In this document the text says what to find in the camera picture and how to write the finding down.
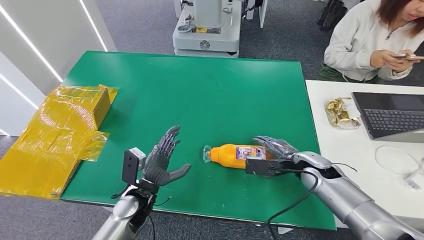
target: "bottle label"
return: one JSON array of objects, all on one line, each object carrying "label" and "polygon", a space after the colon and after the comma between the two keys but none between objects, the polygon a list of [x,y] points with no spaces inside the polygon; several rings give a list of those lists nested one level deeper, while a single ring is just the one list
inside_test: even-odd
[{"label": "bottle label", "polygon": [[263,160],[266,159],[265,148],[261,147],[250,147],[250,146],[238,146],[235,148],[235,158],[238,160],[246,160],[248,157],[260,157]]}]

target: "smartphone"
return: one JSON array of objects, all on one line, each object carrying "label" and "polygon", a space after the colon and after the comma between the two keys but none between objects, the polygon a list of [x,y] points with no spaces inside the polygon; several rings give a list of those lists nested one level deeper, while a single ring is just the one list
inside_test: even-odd
[{"label": "smartphone", "polygon": [[424,60],[424,56],[395,56],[395,59]]}]

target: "green pants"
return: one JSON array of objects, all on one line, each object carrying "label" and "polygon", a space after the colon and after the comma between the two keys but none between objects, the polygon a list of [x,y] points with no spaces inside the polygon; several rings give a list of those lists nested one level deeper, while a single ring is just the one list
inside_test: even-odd
[{"label": "green pants", "polygon": [[336,69],[328,66],[325,63],[321,63],[321,70],[318,72],[318,75],[316,76],[316,80],[319,81],[331,81],[331,82],[349,82],[349,83],[358,83],[358,84],[383,84],[384,80],[379,78],[378,76],[375,76],[373,79],[368,81],[358,81],[351,78],[348,78],[347,76],[344,76],[341,72],[337,71]]}]

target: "bottle cap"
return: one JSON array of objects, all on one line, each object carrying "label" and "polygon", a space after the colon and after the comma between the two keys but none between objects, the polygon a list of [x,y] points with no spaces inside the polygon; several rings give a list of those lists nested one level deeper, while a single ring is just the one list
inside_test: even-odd
[{"label": "bottle cap", "polygon": [[209,163],[211,161],[211,150],[212,147],[209,145],[204,146],[203,148],[203,162]]}]

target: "laptop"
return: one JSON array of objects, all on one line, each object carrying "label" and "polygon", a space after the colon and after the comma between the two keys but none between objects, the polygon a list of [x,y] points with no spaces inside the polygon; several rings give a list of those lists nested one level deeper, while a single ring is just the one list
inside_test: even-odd
[{"label": "laptop", "polygon": [[372,140],[424,143],[424,95],[353,92]]}]

